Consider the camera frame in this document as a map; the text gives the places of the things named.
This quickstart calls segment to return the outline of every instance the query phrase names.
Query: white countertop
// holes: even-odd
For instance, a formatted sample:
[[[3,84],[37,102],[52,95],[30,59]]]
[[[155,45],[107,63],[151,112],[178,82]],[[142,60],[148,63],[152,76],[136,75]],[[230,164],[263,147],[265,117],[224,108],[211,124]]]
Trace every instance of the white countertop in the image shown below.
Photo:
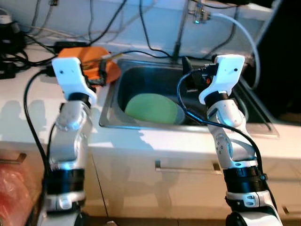
[[[40,48],[27,50],[32,61],[51,56]],[[23,93],[27,81],[39,71],[31,68],[19,73],[14,79],[0,80],[0,149],[36,150],[32,134],[23,111]],[[176,153],[192,156],[215,155],[211,134],[167,130],[111,129],[98,124],[108,86],[97,89],[98,101],[92,107],[94,128],[89,146],[94,151],[102,149],[139,151],[140,153]],[[34,127],[43,144],[48,142],[50,128],[55,121],[59,106],[65,102],[55,78],[40,76],[29,92],[29,111]],[[301,159],[301,127],[274,124],[278,139],[255,138],[263,158]]]

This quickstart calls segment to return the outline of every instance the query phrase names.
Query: white wall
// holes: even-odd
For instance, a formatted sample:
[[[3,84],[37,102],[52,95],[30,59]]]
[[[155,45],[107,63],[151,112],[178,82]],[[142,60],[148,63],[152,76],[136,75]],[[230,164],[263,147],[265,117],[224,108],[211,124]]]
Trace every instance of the white wall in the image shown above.
[[[121,0],[94,0],[94,24],[92,30],[104,29],[111,19],[113,13],[120,5]],[[148,5],[152,0],[145,0]],[[138,13],[138,0],[129,0],[123,11],[123,21],[126,22],[133,15]],[[0,7],[7,9],[15,20],[22,24],[30,24],[35,8],[36,0],[0,0]],[[146,27],[149,33],[150,42],[153,47],[160,47],[172,52],[177,37],[178,28],[181,20],[181,9],[183,0],[158,0],[156,7],[152,8],[144,15]],[[49,9],[48,0],[42,0],[37,26],[41,25]],[[224,9],[223,13],[233,15],[234,9]],[[87,32],[90,20],[89,0],[60,0],[59,6],[53,9],[51,18],[47,24],[48,28],[82,34]],[[111,31],[119,28],[121,16],[111,27]],[[249,18],[239,18],[239,21],[246,26],[249,32],[256,37],[263,21]],[[195,56],[204,55],[213,46],[227,39],[232,24],[221,21],[211,20],[206,24],[195,25],[192,17],[189,16],[185,26],[182,39],[182,54],[194,54]],[[111,39],[114,34],[108,34],[101,42]],[[131,23],[124,32],[107,46],[111,51],[118,48],[147,48],[142,30],[140,19]],[[232,42],[223,48],[223,52],[246,51],[250,49],[249,44],[240,31]]]

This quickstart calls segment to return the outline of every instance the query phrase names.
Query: faucet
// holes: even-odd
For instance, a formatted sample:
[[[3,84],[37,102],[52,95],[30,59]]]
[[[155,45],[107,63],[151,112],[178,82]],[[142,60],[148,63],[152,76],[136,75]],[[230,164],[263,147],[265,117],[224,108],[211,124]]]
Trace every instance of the faucet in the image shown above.
[[[181,23],[180,23],[180,28],[178,32],[178,37],[177,41],[175,42],[174,45],[174,52],[173,52],[173,58],[172,62],[176,63],[179,58],[179,52],[181,48],[181,39],[182,39],[182,34],[185,26],[185,22],[187,19],[188,14],[193,14],[194,15],[194,20],[193,23],[195,24],[200,24],[200,23],[205,23],[208,19],[210,19],[210,12],[205,11],[204,8],[204,0],[198,0],[195,5],[195,9],[193,12],[190,12],[189,10],[189,3],[191,0],[185,0],[184,8],[183,8],[183,13],[182,13],[182,18],[181,18]]]

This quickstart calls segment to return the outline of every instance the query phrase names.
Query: sink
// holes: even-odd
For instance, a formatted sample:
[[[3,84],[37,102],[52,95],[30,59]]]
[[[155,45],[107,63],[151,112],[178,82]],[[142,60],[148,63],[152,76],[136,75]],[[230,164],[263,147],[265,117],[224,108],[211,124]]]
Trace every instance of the sink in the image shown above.
[[[181,65],[169,63],[144,62],[121,59],[118,61],[121,77],[112,83],[103,106],[100,125],[111,128],[128,129],[171,129],[184,131],[209,132],[206,125],[199,125],[190,118],[186,118],[181,125],[160,124],[134,119],[124,113],[129,100],[141,93],[156,93],[164,95],[178,103],[176,85],[182,76]],[[197,91],[181,90],[185,105],[206,118],[206,106],[198,101]],[[250,98],[242,84],[237,84],[230,96],[234,98],[239,109],[247,118],[247,130],[255,136],[277,137],[277,131],[259,107]]]

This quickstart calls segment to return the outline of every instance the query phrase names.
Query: drawer handle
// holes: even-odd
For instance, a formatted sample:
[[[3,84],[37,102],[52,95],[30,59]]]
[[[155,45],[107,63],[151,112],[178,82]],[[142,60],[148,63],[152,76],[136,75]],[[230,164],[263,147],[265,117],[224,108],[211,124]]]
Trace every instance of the drawer handle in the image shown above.
[[[170,173],[203,173],[203,174],[217,174],[221,175],[221,168],[217,162],[212,163],[213,169],[193,169],[193,168],[177,168],[177,167],[161,167],[161,161],[155,161],[155,170],[157,172]]]
[[[291,211],[290,212],[286,206],[283,206],[282,209],[286,215],[300,215],[301,214],[301,211]]]
[[[21,164],[26,158],[25,153],[20,153],[18,158],[16,160],[9,160],[9,159],[0,159],[0,164],[15,164],[19,165]]]

